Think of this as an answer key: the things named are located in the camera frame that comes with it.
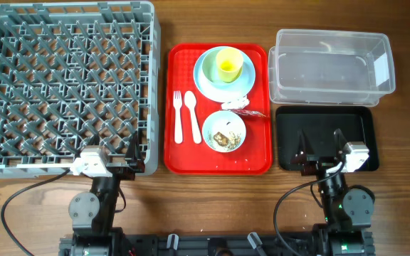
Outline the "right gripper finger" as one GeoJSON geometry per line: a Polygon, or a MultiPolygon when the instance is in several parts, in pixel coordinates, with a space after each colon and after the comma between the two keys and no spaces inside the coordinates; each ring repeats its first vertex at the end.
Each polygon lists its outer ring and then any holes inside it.
{"type": "Polygon", "coordinates": [[[336,155],[341,155],[345,145],[347,144],[347,140],[344,137],[341,129],[336,129],[333,133],[334,136],[334,144],[335,144],[335,151],[336,155]]]}
{"type": "Polygon", "coordinates": [[[296,152],[296,156],[299,156],[299,155],[306,155],[306,156],[314,155],[314,150],[303,129],[298,130],[298,150],[296,152]]]}

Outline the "white plastic fork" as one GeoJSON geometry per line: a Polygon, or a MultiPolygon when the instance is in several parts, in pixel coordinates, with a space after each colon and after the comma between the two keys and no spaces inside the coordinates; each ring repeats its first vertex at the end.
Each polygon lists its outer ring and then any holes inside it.
{"type": "Polygon", "coordinates": [[[175,123],[174,123],[174,141],[177,144],[183,142],[182,133],[182,120],[181,120],[181,108],[182,108],[182,94],[180,91],[174,91],[173,106],[175,110],[175,123]]]}

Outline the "white plastic spoon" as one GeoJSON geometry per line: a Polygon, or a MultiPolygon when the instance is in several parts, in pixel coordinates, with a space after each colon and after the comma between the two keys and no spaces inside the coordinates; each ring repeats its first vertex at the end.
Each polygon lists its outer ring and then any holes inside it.
{"type": "Polygon", "coordinates": [[[195,113],[196,98],[192,91],[185,92],[184,103],[190,112],[191,131],[192,131],[193,141],[195,144],[200,144],[201,143],[201,132],[200,132],[199,124],[198,124],[196,113],[195,113]]]}

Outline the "white napkin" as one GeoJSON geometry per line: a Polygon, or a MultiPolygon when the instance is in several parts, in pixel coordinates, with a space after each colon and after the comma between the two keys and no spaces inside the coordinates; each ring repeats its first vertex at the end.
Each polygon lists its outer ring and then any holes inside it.
{"type": "Polygon", "coordinates": [[[230,102],[225,102],[221,104],[221,109],[223,110],[242,110],[249,105],[249,99],[244,96],[237,100],[233,100],[230,102]]]}

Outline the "small light blue bowl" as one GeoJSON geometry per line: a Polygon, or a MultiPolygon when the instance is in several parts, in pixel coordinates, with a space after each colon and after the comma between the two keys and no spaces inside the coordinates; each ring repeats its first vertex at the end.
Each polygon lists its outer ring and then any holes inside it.
{"type": "Polygon", "coordinates": [[[213,149],[214,151],[220,153],[229,153],[237,150],[245,141],[246,138],[246,125],[244,121],[235,113],[228,110],[220,110],[210,114],[204,121],[202,125],[202,136],[207,146],[213,149]],[[240,134],[241,144],[233,150],[222,151],[215,149],[211,146],[209,140],[209,134],[214,134],[216,132],[222,132],[228,134],[229,132],[234,132],[240,134]]]}

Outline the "food scraps and rice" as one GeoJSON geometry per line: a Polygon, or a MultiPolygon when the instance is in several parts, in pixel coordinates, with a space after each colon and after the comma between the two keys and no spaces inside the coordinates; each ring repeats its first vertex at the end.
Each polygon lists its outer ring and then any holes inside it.
{"type": "Polygon", "coordinates": [[[229,132],[228,134],[224,134],[222,132],[209,134],[209,140],[213,148],[222,151],[236,149],[241,144],[240,134],[236,134],[234,132],[229,132]]]}

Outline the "red snack wrapper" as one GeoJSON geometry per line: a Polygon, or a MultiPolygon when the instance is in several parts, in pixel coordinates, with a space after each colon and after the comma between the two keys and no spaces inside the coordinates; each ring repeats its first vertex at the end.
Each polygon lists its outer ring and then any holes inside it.
{"type": "Polygon", "coordinates": [[[254,110],[232,109],[231,112],[241,116],[267,118],[265,114],[254,110]]]}

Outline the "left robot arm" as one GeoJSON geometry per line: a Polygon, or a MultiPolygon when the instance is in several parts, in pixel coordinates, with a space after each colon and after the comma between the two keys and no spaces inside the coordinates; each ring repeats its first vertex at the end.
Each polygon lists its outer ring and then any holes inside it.
{"type": "Polygon", "coordinates": [[[138,134],[131,135],[125,153],[124,166],[107,165],[109,156],[102,146],[86,146],[70,170],[92,179],[88,192],[74,196],[68,206],[73,221],[70,241],[61,240],[59,255],[135,255],[135,248],[122,228],[115,228],[113,220],[117,198],[122,195],[120,182],[132,181],[136,173],[145,170],[139,148],[138,134]]]}

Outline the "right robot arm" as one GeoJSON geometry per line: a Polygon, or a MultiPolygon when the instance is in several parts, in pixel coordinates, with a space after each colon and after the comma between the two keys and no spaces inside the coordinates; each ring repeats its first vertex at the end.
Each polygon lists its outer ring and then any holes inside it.
{"type": "Polygon", "coordinates": [[[333,133],[335,155],[318,156],[303,130],[298,131],[298,152],[292,164],[303,167],[301,174],[315,176],[325,215],[316,224],[304,252],[308,255],[374,255],[371,227],[375,195],[361,185],[348,186],[345,174],[355,172],[369,158],[363,142],[349,142],[342,131],[333,133]]]}

